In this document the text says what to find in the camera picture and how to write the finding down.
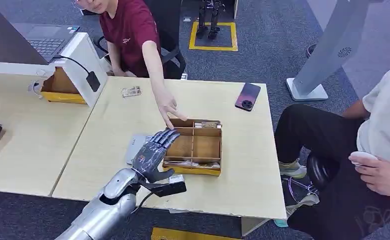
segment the light wood desk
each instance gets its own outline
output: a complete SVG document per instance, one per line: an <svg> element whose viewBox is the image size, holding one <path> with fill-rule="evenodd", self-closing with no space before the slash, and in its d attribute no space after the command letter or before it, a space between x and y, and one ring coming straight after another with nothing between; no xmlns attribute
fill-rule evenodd
<svg viewBox="0 0 390 240"><path fill-rule="evenodd" d="M40 100L35 76L0 74L0 191L49 196L91 108Z"/></svg>
<svg viewBox="0 0 390 240"><path fill-rule="evenodd" d="M264 218L285 219L267 89L252 112L235 108L243 83L167 80L179 110L193 119L220 120L219 177L186 174L187 192L152 196L145 207L241 216L243 234ZM140 86L141 96L123 99L122 88ZM133 134L164 130L148 79L110 77L53 192L55 198L91 200L121 168ZM141 188L137 199L147 194Z"/></svg>

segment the glasses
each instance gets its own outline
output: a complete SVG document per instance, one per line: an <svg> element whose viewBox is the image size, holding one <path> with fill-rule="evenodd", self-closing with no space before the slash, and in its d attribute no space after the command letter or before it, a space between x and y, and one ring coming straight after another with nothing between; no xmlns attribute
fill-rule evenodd
<svg viewBox="0 0 390 240"><path fill-rule="evenodd" d="M93 0L71 0L71 3L73 4L73 7L76 9L84 10L84 6L89 6L89 4L93 2Z"/></svg>

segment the white controller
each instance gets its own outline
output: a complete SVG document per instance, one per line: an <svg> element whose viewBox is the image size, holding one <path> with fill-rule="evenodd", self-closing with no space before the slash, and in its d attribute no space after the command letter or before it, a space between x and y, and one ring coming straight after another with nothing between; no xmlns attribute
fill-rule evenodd
<svg viewBox="0 0 390 240"><path fill-rule="evenodd" d="M373 160L379 160L373 154L365 152L365 151L355 151L355 152L351 153L351 156L359 157L359 158L368 158L368 159L373 159ZM356 161L352 161L352 164L357 166L357 167L362 165L361 163L356 162Z"/></svg>

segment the maroon t-shirt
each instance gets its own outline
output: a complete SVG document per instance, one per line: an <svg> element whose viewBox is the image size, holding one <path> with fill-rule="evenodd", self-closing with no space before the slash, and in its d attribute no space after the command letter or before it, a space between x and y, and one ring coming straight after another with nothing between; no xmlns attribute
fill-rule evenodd
<svg viewBox="0 0 390 240"><path fill-rule="evenodd" d="M148 76L142 54L142 44L154 41L160 50L156 24L143 0L118 0L113 19L104 12L99 22L105 39L115 44L121 52L121 68L138 77Z"/></svg>

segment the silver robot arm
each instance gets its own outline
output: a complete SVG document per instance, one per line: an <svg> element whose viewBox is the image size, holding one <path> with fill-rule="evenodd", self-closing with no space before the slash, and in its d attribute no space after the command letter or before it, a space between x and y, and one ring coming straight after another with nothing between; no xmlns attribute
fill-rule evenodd
<svg viewBox="0 0 390 240"><path fill-rule="evenodd" d="M133 168L123 168L105 185L56 240L107 240L125 228L125 220L136 207L136 193L144 186L157 196L186 191L183 184L154 184L173 175L158 171L167 149L180 134L166 129L154 135L136 155Z"/></svg>

